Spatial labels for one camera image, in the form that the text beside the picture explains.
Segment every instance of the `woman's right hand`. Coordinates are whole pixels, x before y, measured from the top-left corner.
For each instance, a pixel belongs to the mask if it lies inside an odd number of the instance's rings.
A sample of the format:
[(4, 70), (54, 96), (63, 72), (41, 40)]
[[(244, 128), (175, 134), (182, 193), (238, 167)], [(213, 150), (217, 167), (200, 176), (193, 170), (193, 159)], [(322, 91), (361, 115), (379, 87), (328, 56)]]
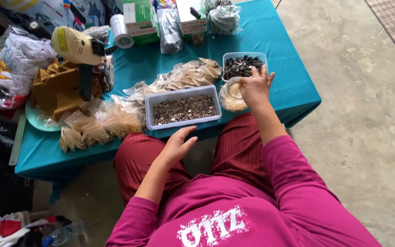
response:
[(255, 68), (251, 68), (252, 77), (242, 77), (237, 83), (240, 86), (242, 98), (249, 108), (257, 107), (263, 103), (269, 103), (269, 88), (275, 73), (272, 72), (268, 77), (266, 65), (262, 66), (262, 74)]

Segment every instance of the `roll of tape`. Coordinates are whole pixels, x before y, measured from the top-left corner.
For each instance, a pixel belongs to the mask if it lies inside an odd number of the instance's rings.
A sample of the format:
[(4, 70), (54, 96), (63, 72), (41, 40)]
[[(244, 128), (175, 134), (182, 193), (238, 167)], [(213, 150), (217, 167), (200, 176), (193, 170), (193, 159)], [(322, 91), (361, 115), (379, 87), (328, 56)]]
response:
[(124, 16), (122, 14), (112, 16), (110, 24), (115, 44), (123, 49), (131, 48), (135, 42), (124, 23)]

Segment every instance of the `beige cat-shaped machine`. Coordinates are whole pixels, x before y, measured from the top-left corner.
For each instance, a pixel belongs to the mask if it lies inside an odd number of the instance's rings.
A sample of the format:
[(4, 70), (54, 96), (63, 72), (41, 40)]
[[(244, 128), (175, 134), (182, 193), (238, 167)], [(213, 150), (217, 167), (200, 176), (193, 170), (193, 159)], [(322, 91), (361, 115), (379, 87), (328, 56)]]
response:
[(92, 69), (106, 59), (103, 44), (83, 32), (59, 26), (51, 36), (51, 45), (61, 57), (79, 65), (79, 95), (90, 101)]

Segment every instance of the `plastic bottle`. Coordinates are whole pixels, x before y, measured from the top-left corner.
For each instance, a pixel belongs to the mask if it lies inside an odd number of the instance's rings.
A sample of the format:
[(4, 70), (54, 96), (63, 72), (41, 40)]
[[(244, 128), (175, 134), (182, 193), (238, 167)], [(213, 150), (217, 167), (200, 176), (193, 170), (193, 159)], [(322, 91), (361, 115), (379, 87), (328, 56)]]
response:
[(48, 237), (42, 239), (42, 246), (60, 246), (72, 237), (82, 235), (85, 231), (86, 224), (83, 221), (73, 222), (68, 226), (54, 230)]

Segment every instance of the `table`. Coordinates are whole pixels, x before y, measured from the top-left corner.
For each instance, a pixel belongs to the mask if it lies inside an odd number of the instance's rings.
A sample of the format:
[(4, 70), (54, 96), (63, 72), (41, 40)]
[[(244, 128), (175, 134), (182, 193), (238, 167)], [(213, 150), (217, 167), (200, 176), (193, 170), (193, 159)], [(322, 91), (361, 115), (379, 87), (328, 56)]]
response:
[[(270, 90), (270, 102), (280, 121), (292, 127), (313, 111), (320, 103), (315, 85), (310, 79), (299, 55), (293, 46), (276, 10), (270, 0), (253, 0), (239, 3), (240, 33), (231, 36), (209, 34), (206, 45), (192, 47), (184, 44), (177, 54), (161, 54), (159, 43), (130, 49), (117, 49), (112, 55), (115, 60), (115, 85), (110, 93), (124, 95), (122, 89), (132, 87), (136, 82), (152, 83), (157, 74), (168, 72), (173, 65), (197, 60), (198, 57), (216, 60), (222, 64), (222, 57), (228, 52), (257, 51), (267, 56), (269, 71), (276, 76)], [(221, 80), (216, 82), (219, 88)], [(238, 113), (222, 112), (217, 122), (199, 124), (194, 135), (200, 140), (216, 137), (223, 126)], [(148, 131), (158, 138), (170, 136), (176, 129)], [(24, 137), (15, 173), (19, 176), (40, 179), (54, 183), (53, 199), (78, 172), (88, 164), (114, 158), (119, 140), (106, 145), (97, 144), (89, 150), (63, 153), (58, 145), (60, 132), (42, 132), (29, 123)]]

